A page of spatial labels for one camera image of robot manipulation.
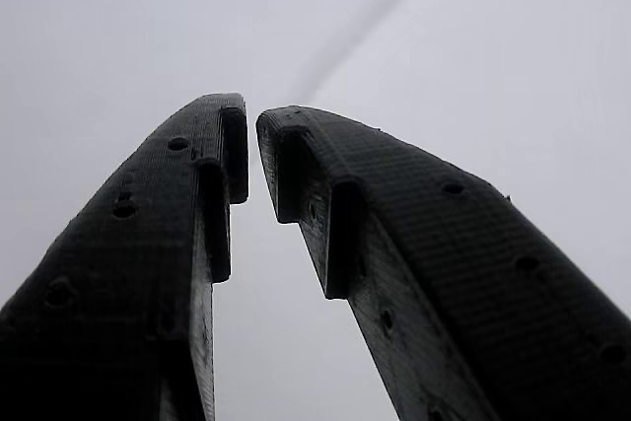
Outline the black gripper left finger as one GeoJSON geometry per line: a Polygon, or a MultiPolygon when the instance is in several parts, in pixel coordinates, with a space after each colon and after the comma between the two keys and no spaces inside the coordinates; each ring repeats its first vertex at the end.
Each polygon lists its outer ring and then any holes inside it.
{"type": "Polygon", "coordinates": [[[247,196],[241,95],[160,125],[2,307],[2,418],[213,419],[212,289],[247,196]]]}

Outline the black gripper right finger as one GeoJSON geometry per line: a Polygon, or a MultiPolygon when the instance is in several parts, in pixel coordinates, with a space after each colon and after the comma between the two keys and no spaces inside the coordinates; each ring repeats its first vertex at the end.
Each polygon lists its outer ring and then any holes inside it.
{"type": "Polygon", "coordinates": [[[349,304],[399,419],[629,418],[629,318],[491,184],[312,107],[256,130],[276,218],[349,304]]]}

